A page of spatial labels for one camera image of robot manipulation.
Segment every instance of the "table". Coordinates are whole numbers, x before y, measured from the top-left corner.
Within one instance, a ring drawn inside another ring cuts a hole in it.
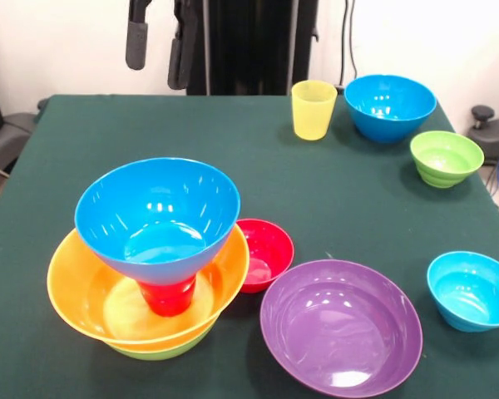
[[[425,273],[455,249],[499,260],[499,214],[477,175],[450,190],[418,177],[408,142],[376,145],[338,99],[327,136],[297,139],[287,97],[55,96],[0,199],[0,397],[321,397],[274,361],[261,295],[241,294],[182,357],[140,362],[83,337],[53,311],[46,274],[82,191],[133,160],[184,156],[225,171],[241,217],[281,224],[294,264],[334,257],[375,268],[417,308],[422,359],[387,398],[499,398],[499,330],[459,333]],[[422,127],[450,129],[438,108]]]

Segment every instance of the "yellow cup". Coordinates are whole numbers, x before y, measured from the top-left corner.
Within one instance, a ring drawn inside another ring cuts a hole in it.
[[[325,81],[300,81],[292,87],[292,115],[294,132],[304,140],[318,140],[325,136],[337,91]]]

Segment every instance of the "red cup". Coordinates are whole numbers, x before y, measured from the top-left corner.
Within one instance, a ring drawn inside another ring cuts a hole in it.
[[[150,285],[138,282],[142,297],[150,309],[163,317],[175,316],[183,313],[192,302],[196,276],[172,285]]]

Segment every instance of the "bowl rim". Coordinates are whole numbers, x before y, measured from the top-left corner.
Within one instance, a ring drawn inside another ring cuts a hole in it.
[[[340,393],[340,396],[339,397],[343,397],[343,398],[348,398],[348,399],[361,399],[361,398],[364,398],[364,397],[375,397],[375,396],[379,396],[379,395],[382,395],[384,393],[387,393],[387,392],[390,392],[391,390],[399,387],[401,384],[403,384],[412,374],[413,372],[416,370],[417,368],[417,365],[419,364],[419,361],[421,360],[422,358],[422,352],[423,352],[423,328],[422,328],[422,322],[419,318],[419,315],[417,314],[417,310],[416,308],[414,307],[414,304],[413,302],[410,300],[410,298],[408,297],[407,294],[405,294],[405,292],[400,289],[400,287],[395,284],[394,281],[392,281],[390,278],[388,278],[387,276],[385,276],[384,274],[380,273],[379,271],[375,270],[374,268],[370,268],[368,266],[365,266],[363,264],[358,264],[356,262],[353,262],[351,260],[347,260],[347,259],[317,259],[317,260],[310,260],[308,262],[304,262],[302,264],[299,264],[297,266],[294,266],[293,268],[287,270],[285,273],[283,273],[279,278],[277,278],[271,285],[270,287],[268,288],[268,290],[264,293],[264,296],[263,296],[263,299],[261,301],[261,306],[260,306],[260,311],[259,311],[259,325],[260,325],[260,330],[261,330],[261,333],[262,333],[262,336],[263,336],[263,339],[264,339],[264,342],[266,343],[266,347],[269,349],[270,353],[272,354],[273,358],[275,359],[275,361],[289,374],[291,375],[293,378],[295,378],[297,381],[301,382],[302,384],[304,384],[306,387],[309,387],[310,389],[313,389],[315,390],[316,392],[320,392],[320,393],[323,393],[324,395],[330,395],[331,397],[337,397],[337,395],[333,392],[331,392],[330,390],[326,390],[326,389],[320,389],[320,388],[316,388],[314,387],[314,385],[310,385],[310,382],[306,382],[306,381],[302,381],[299,376],[298,376],[298,373],[297,372],[293,372],[293,368],[284,364],[283,362],[281,362],[274,354],[274,352],[272,352],[271,350],[271,347],[270,347],[270,344],[269,344],[269,338],[266,336],[266,334],[264,333],[264,329],[263,329],[263,313],[264,313],[264,306],[262,306],[262,304],[266,303],[266,300],[267,300],[267,297],[270,295],[270,292],[272,291],[272,288],[275,284],[278,284],[282,278],[284,278],[284,276],[286,276],[288,273],[295,273],[295,270],[297,268],[300,268],[300,267],[303,267],[303,268],[310,268],[312,267],[314,264],[319,264],[319,263],[327,263],[327,262],[340,262],[340,263],[347,263],[347,264],[352,264],[353,266],[356,266],[356,267],[360,267],[360,268],[363,268],[363,269],[366,269],[368,271],[370,271],[371,273],[375,273],[377,274],[378,276],[384,278],[384,280],[390,282],[391,285],[393,285],[393,287],[395,289],[397,289],[398,292],[400,292],[408,301],[408,303],[411,305],[412,307],[412,310],[413,310],[413,317],[414,317],[414,322],[417,324],[417,327],[418,327],[418,330],[419,330],[419,346],[418,346],[418,351],[417,351],[417,356],[415,357],[414,359],[414,362],[413,362],[413,366],[411,367],[410,371],[407,372],[407,374],[403,377],[403,378],[400,378],[395,384],[392,384],[392,386],[388,387],[388,388],[385,388],[383,390],[381,390],[380,392],[376,392],[374,394],[370,394],[368,396],[365,396],[365,395],[362,395],[362,396],[359,396],[359,395],[348,395],[347,393]]]
[[[430,165],[427,165],[421,158],[418,157],[417,155],[417,148],[415,146],[417,145],[417,141],[424,139],[426,136],[429,135],[445,135],[447,137],[451,137],[454,140],[459,140],[463,143],[467,143],[467,145],[470,145],[474,150],[477,151],[478,154],[481,155],[480,162],[477,162],[476,166],[470,167],[468,170],[463,171],[463,172],[449,172],[446,170],[440,170],[438,168],[434,168]],[[472,139],[469,137],[466,137],[464,135],[459,135],[458,133],[455,133],[454,131],[422,131],[418,134],[416,134],[411,140],[410,140],[410,152],[415,159],[416,162],[419,162],[422,166],[425,166],[428,169],[435,170],[436,172],[442,172],[442,173],[447,173],[449,175],[454,175],[454,176],[467,176],[470,175],[471,173],[476,172],[479,170],[479,168],[484,164],[484,151],[482,151],[482,148]]]
[[[427,93],[430,95],[431,99],[434,101],[434,103],[433,103],[432,107],[429,109],[429,111],[421,114],[420,116],[416,116],[414,118],[397,119],[397,120],[389,120],[389,119],[377,118],[376,116],[373,116],[372,114],[368,114],[367,112],[359,110],[357,107],[355,107],[353,105],[353,103],[348,98],[348,89],[349,89],[349,87],[351,87],[351,85],[353,85],[356,81],[361,81],[362,79],[369,79],[369,78],[373,79],[374,77],[391,77],[391,78],[401,79],[401,80],[404,80],[404,81],[410,81],[411,83],[419,85],[420,87],[422,87],[423,89],[425,89],[427,91]],[[417,121],[417,120],[420,120],[422,118],[426,118],[429,115],[431,115],[434,112],[434,110],[436,110],[436,107],[438,105],[438,100],[437,100],[436,96],[434,96],[434,93],[431,91],[431,89],[429,89],[427,86],[423,85],[419,81],[415,81],[415,80],[413,80],[413,79],[411,79],[409,77],[405,77],[405,76],[399,76],[399,75],[393,75],[393,74],[384,74],[384,73],[376,73],[376,74],[372,74],[372,75],[364,75],[364,76],[358,77],[356,79],[353,79],[346,86],[346,88],[344,89],[344,91],[343,91],[343,98],[346,101],[346,103],[349,106],[351,106],[354,110],[356,110],[357,112],[360,112],[361,114],[363,114],[365,116],[368,116],[368,117],[370,117],[372,119],[378,120],[378,121],[390,121],[390,122],[393,122],[393,123]]]
[[[214,247],[215,245],[217,245],[220,241],[222,241],[222,239],[226,238],[229,233],[231,232],[232,230],[232,227],[231,229],[227,229],[222,235],[220,235],[215,241],[213,241],[212,243],[210,244],[207,244],[203,249],[201,249],[199,252],[196,252],[195,254],[192,254],[191,256],[187,256],[187,257],[184,257],[184,258],[178,258],[178,259],[172,259],[170,261],[163,261],[163,262],[131,262],[129,260],[126,260],[126,259],[120,259],[120,258],[114,258],[112,256],[109,256],[107,254],[104,254],[103,252],[99,251],[98,249],[95,249],[91,243],[89,242],[89,240],[87,240],[85,238],[85,236],[83,235],[83,233],[80,231],[80,229],[78,228],[78,210],[79,210],[79,207],[80,207],[80,204],[84,201],[85,197],[86,197],[86,193],[94,186],[94,185],[97,185],[98,183],[100,183],[100,181],[102,181],[103,179],[105,179],[107,176],[109,175],[112,175],[120,170],[124,170],[124,169],[127,169],[127,168],[130,168],[134,165],[139,165],[139,164],[142,164],[142,163],[148,163],[148,162],[157,162],[157,161],[163,161],[163,160],[177,160],[177,161],[183,161],[183,162],[190,162],[190,163],[193,163],[193,164],[197,164],[197,165],[201,165],[201,166],[204,166],[205,168],[207,169],[211,169],[213,170],[214,172],[216,173],[219,173],[220,175],[222,175],[226,180],[227,182],[232,186],[233,190],[235,191],[235,194],[236,194],[236,211],[235,211],[235,217],[231,223],[231,226],[233,226],[235,223],[236,223],[236,220],[237,218],[239,217],[239,214],[240,214],[240,202],[241,202],[241,199],[240,199],[240,192],[235,184],[235,182],[226,174],[224,173],[222,170],[214,167],[213,165],[209,165],[209,164],[206,164],[205,162],[202,162],[202,161],[199,161],[199,160],[191,160],[191,159],[188,159],[188,158],[179,158],[179,157],[155,157],[155,158],[146,158],[144,160],[135,160],[133,162],[129,162],[127,164],[124,164],[124,165],[121,165],[121,166],[118,166],[116,167],[115,169],[112,169],[112,170],[109,170],[108,172],[106,172],[104,175],[98,177],[96,180],[94,180],[92,183],[90,183],[88,185],[88,187],[86,189],[83,190],[83,193],[82,195],[80,196],[80,199],[77,201],[77,204],[76,204],[76,209],[74,210],[74,225],[76,227],[76,230],[77,230],[77,233],[79,234],[80,238],[82,239],[82,241],[96,254],[99,254],[101,255],[102,257],[112,261],[112,262],[118,262],[118,263],[124,263],[124,264],[132,264],[133,266],[146,266],[146,267],[151,267],[152,265],[163,265],[163,264],[173,264],[173,263],[176,263],[176,262],[180,262],[182,260],[187,260],[187,259],[192,259],[196,256],[200,256],[201,254],[203,254],[204,252],[208,251],[209,249],[211,249],[212,247]]]
[[[451,315],[460,318],[461,320],[465,321],[466,323],[470,323],[472,325],[478,326],[478,327],[483,327],[483,328],[499,328],[499,323],[482,323],[482,322],[477,322],[475,320],[471,320],[470,318],[465,318],[461,314],[458,314],[454,311],[452,311],[450,308],[448,308],[445,304],[443,304],[442,301],[438,299],[438,296],[435,294],[433,286],[432,286],[432,281],[431,281],[431,276],[430,272],[433,267],[433,265],[439,261],[441,258],[444,258],[448,255],[454,255],[454,254],[468,254],[468,255],[473,255],[473,256],[478,256],[479,258],[487,259],[492,261],[494,264],[499,266],[499,261],[495,260],[494,258],[487,256],[485,254],[479,254],[478,252],[473,252],[473,251],[450,251],[446,252],[443,254],[438,255],[435,259],[432,260],[432,262],[429,264],[429,267],[427,268],[427,286],[429,287],[429,291],[431,292],[432,297],[434,300],[439,303],[443,309],[450,313]]]
[[[178,333],[167,335],[167,336],[160,337],[160,338],[136,340],[136,339],[118,339],[118,338],[100,337],[99,335],[94,334],[92,332],[88,332],[86,329],[84,329],[81,326],[78,326],[75,323],[73,323],[68,318],[68,316],[60,309],[60,307],[57,306],[56,300],[53,297],[53,293],[52,293],[52,289],[51,289],[52,272],[53,272],[53,269],[54,269],[53,265],[55,264],[55,259],[57,257],[57,253],[59,252],[60,248],[66,243],[66,241],[68,239],[70,239],[70,237],[72,237],[72,235],[74,234],[75,230],[76,229],[72,229],[67,234],[67,236],[61,241],[61,243],[59,243],[59,245],[57,246],[57,249],[54,251],[54,253],[52,255],[52,259],[50,260],[50,264],[48,266],[48,271],[47,271],[47,294],[48,294],[48,297],[50,298],[50,303],[52,304],[52,307],[54,308],[54,310],[56,311],[56,313],[59,315],[59,317],[65,323],[67,323],[70,327],[72,327],[74,330],[78,331],[79,333],[81,333],[81,334],[83,334],[83,335],[85,335],[87,337],[96,339],[98,341],[102,341],[104,343],[117,343],[117,344],[124,344],[124,345],[158,343],[158,342],[168,341],[169,339],[172,339],[172,338],[180,337],[182,335],[185,335],[187,333],[195,331],[197,328],[203,327],[204,325],[206,325],[210,321],[218,318],[222,314],[222,312],[224,312],[225,309],[230,305],[230,303],[233,302],[233,300],[235,299],[235,297],[239,294],[240,289],[242,288],[242,284],[245,281],[246,275],[248,274],[248,269],[250,267],[250,251],[248,249],[248,243],[245,240],[244,234],[242,233],[242,229],[238,225],[236,225],[236,226],[233,227],[233,230],[237,232],[237,234],[242,238],[242,241],[244,243],[244,256],[245,256],[245,259],[246,259],[246,261],[244,262],[244,266],[245,266],[244,267],[245,270],[244,270],[244,273],[243,273],[244,277],[240,279],[240,281],[238,282],[236,288],[233,290],[233,293],[218,308],[218,310],[216,312],[212,313],[211,315],[209,315],[208,318],[206,318],[206,319],[202,320],[201,322],[195,324],[191,328],[187,328],[184,331],[179,331]]]
[[[244,282],[243,287],[256,287],[259,285],[268,284],[268,283],[275,281],[279,276],[285,274],[289,270],[289,267],[292,266],[292,263],[294,261],[294,256],[295,256],[294,241],[292,240],[292,237],[290,237],[290,234],[288,234],[286,232],[286,230],[284,230],[281,226],[279,226],[276,223],[270,222],[269,220],[256,219],[256,218],[244,218],[244,219],[239,219],[236,221],[237,224],[239,222],[242,222],[242,223],[244,223],[244,222],[258,222],[261,224],[267,224],[268,226],[272,226],[273,228],[277,229],[284,237],[287,238],[287,240],[289,241],[289,247],[292,249],[292,255],[290,256],[290,260],[288,261],[286,267],[283,270],[281,270],[281,272],[279,274],[277,274],[273,277],[267,278],[266,280],[259,281],[258,283],[246,283],[246,282]],[[239,225],[239,227],[242,230],[242,234],[243,234],[244,229],[240,225]]]
[[[136,355],[154,355],[154,354],[170,353],[170,352],[174,352],[174,351],[176,351],[178,349],[181,349],[182,347],[184,347],[186,345],[189,345],[191,343],[195,343],[195,341],[198,341],[198,342],[195,343],[196,345],[198,343],[200,343],[200,341],[202,339],[204,339],[210,333],[210,330],[213,329],[213,327],[215,326],[215,324],[218,321],[219,317],[220,317],[220,315],[215,320],[212,321],[212,324],[206,330],[204,330],[203,332],[201,332],[199,335],[193,337],[189,341],[181,343],[179,345],[175,345],[174,347],[169,347],[167,349],[161,349],[160,351],[156,351],[156,350],[153,350],[153,351],[151,351],[151,350],[150,351],[143,351],[143,350],[132,351],[131,349],[128,349],[128,348],[124,349],[124,348],[119,347],[118,343],[105,342],[105,341],[104,341],[104,343],[106,345],[108,345],[109,347],[113,348],[113,349],[117,349],[118,351],[123,351],[123,352],[126,352],[126,353],[134,353]]]

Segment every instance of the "plastic bowl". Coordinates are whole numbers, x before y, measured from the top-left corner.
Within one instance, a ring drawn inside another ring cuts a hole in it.
[[[261,219],[236,222],[246,237],[249,248],[249,271],[242,293],[258,293],[267,289],[294,260],[294,243],[277,224]]]
[[[424,85],[401,76],[368,75],[344,92],[357,129],[370,140],[394,143],[415,131],[436,109],[436,97]]]
[[[280,276],[264,295],[260,326],[290,375],[334,397],[390,391],[422,353],[422,327],[403,291],[345,260],[308,262]]]
[[[210,327],[239,292],[249,263],[248,245],[235,226],[224,247],[196,275],[192,304],[163,318],[151,311],[135,280],[104,264],[73,230],[52,257],[47,289],[56,312],[78,332],[134,346],[128,350],[151,350],[139,346],[179,337],[185,342]]]
[[[484,153],[474,141],[451,131],[426,131],[410,142],[423,181],[439,189],[453,187],[476,172]]]
[[[211,325],[206,330],[204,330],[204,332],[201,332],[196,337],[193,337],[192,339],[178,345],[167,346],[166,342],[160,342],[150,344],[148,346],[150,347],[149,349],[139,349],[134,347],[128,348],[129,345],[121,346],[115,343],[108,345],[122,355],[132,357],[137,360],[160,361],[172,359],[173,357],[181,356],[183,353],[188,352],[198,343],[200,343],[213,328],[215,321],[212,322]]]
[[[96,180],[79,200],[76,228],[105,263],[137,281],[171,285],[218,253],[240,212],[231,179],[179,158],[140,160]]]
[[[473,252],[434,259],[427,284],[446,322],[465,333],[499,328],[499,262]]]

